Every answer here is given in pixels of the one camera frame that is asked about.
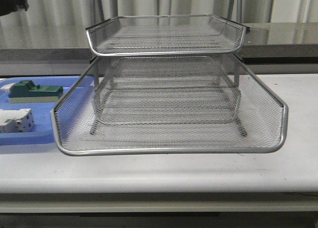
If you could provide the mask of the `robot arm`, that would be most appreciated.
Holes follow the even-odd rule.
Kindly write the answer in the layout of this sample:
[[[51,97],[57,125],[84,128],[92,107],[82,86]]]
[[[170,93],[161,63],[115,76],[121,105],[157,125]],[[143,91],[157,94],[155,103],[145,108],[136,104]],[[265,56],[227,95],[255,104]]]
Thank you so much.
[[[0,0],[0,15],[8,15],[19,10],[28,11],[28,0]]]

